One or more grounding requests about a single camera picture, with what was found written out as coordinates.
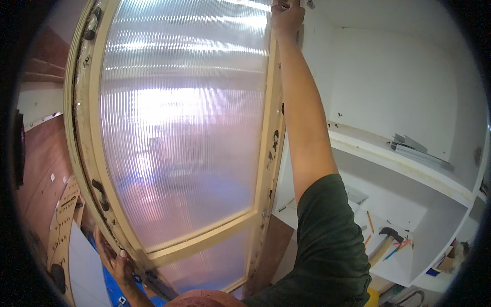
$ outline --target hammer handle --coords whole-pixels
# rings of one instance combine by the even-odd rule
[[[374,267],[377,262],[383,257],[385,252],[392,246],[392,241],[394,241],[394,237],[388,236],[385,238],[384,242],[380,245],[379,249],[377,249],[368,259],[368,263],[372,267]]]

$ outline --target person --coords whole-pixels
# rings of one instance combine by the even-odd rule
[[[169,307],[364,306],[371,278],[361,229],[332,154],[319,91],[296,43],[305,10],[299,0],[272,7],[272,27],[281,57],[283,102],[298,202],[298,253],[293,270],[269,288],[239,301],[215,290],[192,290]],[[95,233],[102,263],[133,307],[153,306],[131,278],[127,256],[105,251]]]

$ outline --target hammer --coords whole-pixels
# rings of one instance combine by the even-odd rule
[[[382,258],[385,252],[389,249],[389,247],[392,245],[392,241],[396,240],[399,243],[402,243],[404,241],[404,238],[401,237],[397,233],[397,231],[390,227],[382,228],[379,234],[386,234],[387,237],[382,241],[382,243],[380,243],[379,247],[377,247],[377,249],[368,258],[368,263],[370,263],[372,267],[377,264],[377,262]]]

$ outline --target yellow pencil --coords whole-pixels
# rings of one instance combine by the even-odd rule
[[[370,222],[370,227],[372,228],[372,233],[375,234],[375,230],[373,230],[372,219],[370,218],[370,213],[368,213],[368,211],[367,211],[367,215],[368,215],[368,221]]]
[[[404,244],[400,249],[397,250],[397,252],[400,252],[402,251],[403,248],[405,248],[406,246],[410,245],[409,242],[407,242],[406,244]]]
[[[365,241],[365,246],[367,246],[368,241],[370,241],[370,239],[371,239],[371,238],[372,238],[372,235],[369,235],[369,236],[368,236],[368,239]]]

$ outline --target hammer head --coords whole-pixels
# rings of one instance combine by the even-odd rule
[[[404,238],[399,235],[397,231],[390,227],[384,227],[382,230],[379,232],[379,234],[386,234],[388,236],[391,236],[394,238],[399,243],[402,243],[404,241]]]

